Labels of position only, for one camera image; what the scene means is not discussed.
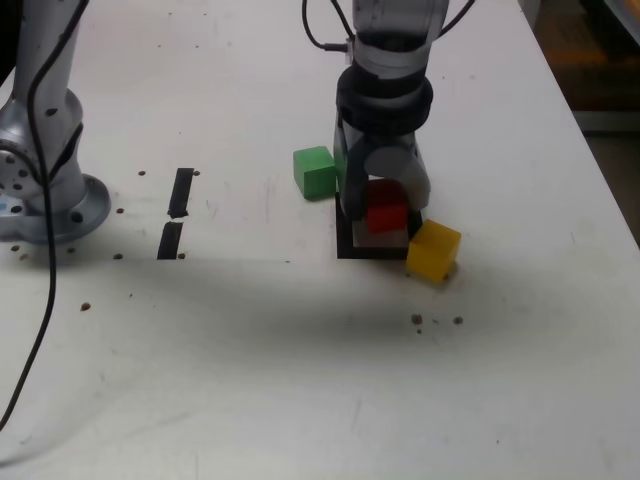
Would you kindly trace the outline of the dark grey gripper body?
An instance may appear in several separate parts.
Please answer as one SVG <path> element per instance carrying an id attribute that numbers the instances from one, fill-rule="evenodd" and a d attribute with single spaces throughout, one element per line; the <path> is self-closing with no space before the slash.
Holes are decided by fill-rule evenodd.
<path id="1" fill-rule="evenodd" d="M 389 136 L 366 133 L 356 128 L 345 127 L 344 139 L 348 155 L 367 159 L 371 154 L 386 148 L 401 149 L 414 157 L 418 156 L 415 137 L 411 135 Z"/>

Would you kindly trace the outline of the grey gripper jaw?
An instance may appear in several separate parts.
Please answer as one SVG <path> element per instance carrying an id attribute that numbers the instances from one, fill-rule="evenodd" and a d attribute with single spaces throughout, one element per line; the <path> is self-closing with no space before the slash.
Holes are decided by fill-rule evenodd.
<path id="1" fill-rule="evenodd" d="M 366 159 L 366 172 L 399 183 L 412 210 L 427 207 L 431 183 L 416 146 L 386 146 L 374 150 Z"/>

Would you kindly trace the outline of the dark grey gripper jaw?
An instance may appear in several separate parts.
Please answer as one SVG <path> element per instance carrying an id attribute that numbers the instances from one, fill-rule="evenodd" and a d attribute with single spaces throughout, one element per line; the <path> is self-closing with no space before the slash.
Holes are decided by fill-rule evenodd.
<path id="1" fill-rule="evenodd" d="M 333 156 L 338 193 L 342 211 L 352 221 L 361 220 L 366 211 L 368 174 L 365 160 L 369 154 L 370 146 L 358 130 L 353 130 L 348 124 L 335 125 Z"/>

